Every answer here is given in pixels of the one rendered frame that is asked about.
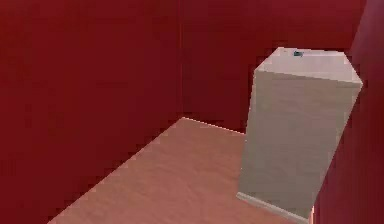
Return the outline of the pale beige cabinet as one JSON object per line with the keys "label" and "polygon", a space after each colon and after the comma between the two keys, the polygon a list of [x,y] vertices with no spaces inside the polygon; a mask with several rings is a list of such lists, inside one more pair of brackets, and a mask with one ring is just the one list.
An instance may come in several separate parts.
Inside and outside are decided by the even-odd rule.
{"label": "pale beige cabinet", "polygon": [[237,197],[309,224],[362,86],[343,52],[271,53],[254,70]]}

